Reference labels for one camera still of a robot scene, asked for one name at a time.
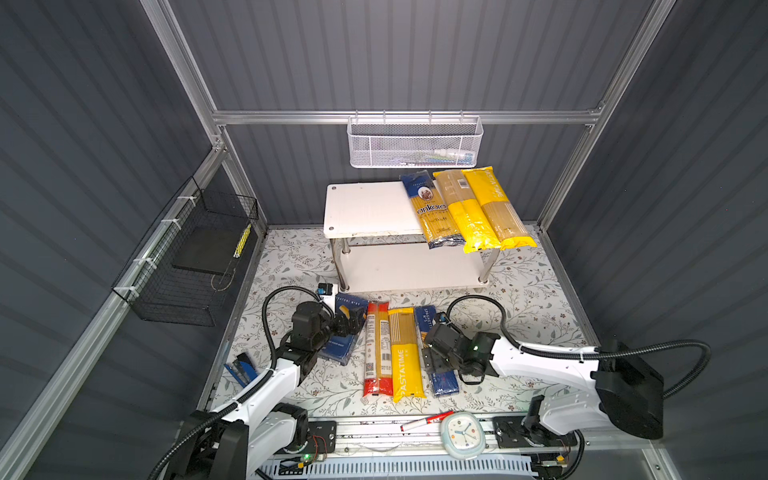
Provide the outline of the blue black small tool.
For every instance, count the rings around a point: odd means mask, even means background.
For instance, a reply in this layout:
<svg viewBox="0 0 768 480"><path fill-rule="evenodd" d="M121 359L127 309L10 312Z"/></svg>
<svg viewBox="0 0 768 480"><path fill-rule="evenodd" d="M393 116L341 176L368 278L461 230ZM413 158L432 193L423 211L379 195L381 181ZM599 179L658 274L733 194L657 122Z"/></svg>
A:
<svg viewBox="0 0 768 480"><path fill-rule="evenodd" d="M251 356L246 352L238 354L231 362L226 362L224 368L242 388L249 385L259 375Z"/></svg>

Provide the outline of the red spaghetti bag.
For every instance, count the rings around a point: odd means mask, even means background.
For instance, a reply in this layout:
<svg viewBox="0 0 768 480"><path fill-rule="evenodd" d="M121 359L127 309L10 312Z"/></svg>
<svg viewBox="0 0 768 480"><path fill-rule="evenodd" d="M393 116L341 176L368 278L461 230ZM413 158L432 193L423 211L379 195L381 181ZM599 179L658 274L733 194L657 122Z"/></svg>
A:
<svg viewBox="0 0 768 480"><path fill-rule="evenodd" d="M389 303L369 303L365 323L363 396L393 395Z"/></svg>

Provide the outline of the yellow Pastatime spaghetti bag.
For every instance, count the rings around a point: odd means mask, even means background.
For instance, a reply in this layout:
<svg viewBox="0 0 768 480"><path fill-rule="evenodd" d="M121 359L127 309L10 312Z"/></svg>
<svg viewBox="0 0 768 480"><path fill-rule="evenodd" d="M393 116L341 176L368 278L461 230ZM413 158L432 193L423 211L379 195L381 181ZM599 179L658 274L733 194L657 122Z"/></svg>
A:
<svg viewBox="0 0 768 480"><path fill-rule="evenodd" d="M388 311L392 353L393 401L405 398L424 398L420 332L413 308L396 308Z"/></svg>

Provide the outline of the red white marker pen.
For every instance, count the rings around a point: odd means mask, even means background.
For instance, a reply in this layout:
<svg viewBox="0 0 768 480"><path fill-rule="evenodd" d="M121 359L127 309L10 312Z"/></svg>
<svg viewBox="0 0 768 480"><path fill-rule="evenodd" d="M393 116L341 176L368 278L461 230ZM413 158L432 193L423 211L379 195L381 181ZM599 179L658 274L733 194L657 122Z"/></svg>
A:
<svg viewBox="0 0 768 480"><path fill-rule="evenodd" d="M454 411L453 410L449 410L449 411L441 412L439 414L432 415L432 416L429 416L429 417L420 418L420 419L417 419L417 420L412 420L412 421L409 421L407 423L402 424L400 426L400 430L402 432L407 432L407 431L411 431L411 430L414 430L416 428L420 428L420 427L427 426L427 425L430 425L430 424L439 423L439 422L443 421L444 419L446 419L447 417L449 417L449 416L451 416L453 414L454 414Z"/></svg>

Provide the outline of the blue spaghetti box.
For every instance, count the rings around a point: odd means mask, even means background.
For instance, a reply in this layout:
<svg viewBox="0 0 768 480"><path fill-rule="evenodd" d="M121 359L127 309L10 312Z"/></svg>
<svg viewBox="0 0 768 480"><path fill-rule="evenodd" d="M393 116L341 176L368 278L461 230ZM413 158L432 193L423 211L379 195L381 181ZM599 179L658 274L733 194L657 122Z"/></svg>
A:
<svg viewBox="0 0 768 480"><path fill-rule="evenodd" d="M414 318L421 335L422 364L435 397L457 394L459 382L451 365L427 344L426 337L435 324L436 308L432 305L416 306Z"/></svg>

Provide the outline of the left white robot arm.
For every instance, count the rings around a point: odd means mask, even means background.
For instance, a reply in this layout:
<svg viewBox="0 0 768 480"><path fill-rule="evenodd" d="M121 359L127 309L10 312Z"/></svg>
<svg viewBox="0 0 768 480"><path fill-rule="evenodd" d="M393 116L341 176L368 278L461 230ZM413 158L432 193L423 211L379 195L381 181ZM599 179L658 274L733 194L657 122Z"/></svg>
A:
<svg viewBox="0 0 768 480"><path fill-rule="evenodd" d="M367 305L337 304L331 284L312 291L283 286L270 292L261 307L261 321L270 364L229 403L210 412L196 412L192 425L158 460L148 477L161 473L182 478L246 479L274 453L301 449L309 435L308 412L284 398L294 392L316 365L321 351L334 337L356 336L363 329ZM292 316L292 329L280 344L268 321L270 302L279 294L308 294Z"/></svg>

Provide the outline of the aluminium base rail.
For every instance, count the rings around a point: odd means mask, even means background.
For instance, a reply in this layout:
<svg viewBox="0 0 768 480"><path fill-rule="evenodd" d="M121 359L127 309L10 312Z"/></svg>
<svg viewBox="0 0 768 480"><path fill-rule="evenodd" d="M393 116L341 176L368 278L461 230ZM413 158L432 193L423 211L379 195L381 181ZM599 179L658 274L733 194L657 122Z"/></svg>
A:
<svg viewBox="0 0 768 480"><path fill-rule="evenodd" d="M299 452L276 453L253 479L562 479L575 472L585 441L579 434L537 444L521 414L477 414L481 451L450 455L440 424L422 415L315 418Z"/></svg>

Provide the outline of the white two-tier shelf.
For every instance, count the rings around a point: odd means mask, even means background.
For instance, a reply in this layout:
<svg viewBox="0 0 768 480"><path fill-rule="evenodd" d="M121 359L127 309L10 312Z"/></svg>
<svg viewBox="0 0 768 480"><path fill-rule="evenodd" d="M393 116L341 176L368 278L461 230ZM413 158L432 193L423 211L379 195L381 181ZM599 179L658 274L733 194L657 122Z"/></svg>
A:
<svg viewBox="0 0 768 480"><path fill-rule="evenodd" d="M340 289L350 293L482 288L500 256L403 242L422 230L400 182L330 184L323 231Z"/></svg>

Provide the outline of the blue rigatoni pasta box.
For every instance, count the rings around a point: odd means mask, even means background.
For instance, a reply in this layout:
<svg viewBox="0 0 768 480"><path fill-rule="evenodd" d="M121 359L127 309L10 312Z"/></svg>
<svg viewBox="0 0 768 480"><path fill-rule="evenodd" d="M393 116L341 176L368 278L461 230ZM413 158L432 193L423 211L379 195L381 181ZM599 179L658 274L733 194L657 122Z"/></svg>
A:
<svg viewBox="0 0 768 480"><path fill-rule="evenodd" d="M337 361L342 366L345 366L352 357L353 349L365 324L368 301L346 293L338 293L334 301L336 313L350 313L353 320L358 320L360 328L352 335L332 337L320 351L319 356L327 360Z"/></svg>

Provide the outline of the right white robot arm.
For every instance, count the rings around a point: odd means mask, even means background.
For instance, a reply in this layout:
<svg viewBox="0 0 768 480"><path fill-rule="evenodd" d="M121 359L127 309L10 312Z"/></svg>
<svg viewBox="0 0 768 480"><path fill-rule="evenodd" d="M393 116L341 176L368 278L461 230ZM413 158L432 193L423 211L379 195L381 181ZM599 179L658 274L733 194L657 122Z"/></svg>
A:
<svg viewBox="0 0 768 480"><path fill-rule="evenodd" d="M690 385L708 366L710 346L699 340L675 340L630 348L622 342L566 348L521 342L507 326L499 333L467 337L448 311L437 315L425 341L443 366L467 385L486 377L530 377L568 388L557 397L534 396L514 432L535 446L577 433L613 426L631 436L659 440L663 436L664 403ZM645 361L649 354L693 348L700 355L691 370L671 386Z"/></svg>

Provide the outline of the white alarm clock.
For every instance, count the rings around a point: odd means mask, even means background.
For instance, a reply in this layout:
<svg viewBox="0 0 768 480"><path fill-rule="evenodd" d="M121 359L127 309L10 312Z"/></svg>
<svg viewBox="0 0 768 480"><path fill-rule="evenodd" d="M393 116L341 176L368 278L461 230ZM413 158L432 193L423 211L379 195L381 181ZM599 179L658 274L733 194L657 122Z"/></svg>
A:
<svg viewBox="0 0 768 480"><path fill-rule="evenodd" d="M480 420L469 412L456 412L443 419L440 438L446 452L458 460L474 459L486 448Z"/></svg>

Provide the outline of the blue yellow spaghetti bag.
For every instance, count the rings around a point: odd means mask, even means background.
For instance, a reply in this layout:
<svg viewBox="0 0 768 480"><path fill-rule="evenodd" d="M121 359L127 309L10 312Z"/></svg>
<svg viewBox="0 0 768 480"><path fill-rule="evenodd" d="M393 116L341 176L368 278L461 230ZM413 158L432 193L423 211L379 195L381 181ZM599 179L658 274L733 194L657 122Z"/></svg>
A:
<svg viewBox="0 0 768 480"><path fill-rule="evenodd" d="M400 176L429 249L464 244L448 206L426 170Z"/></svg>

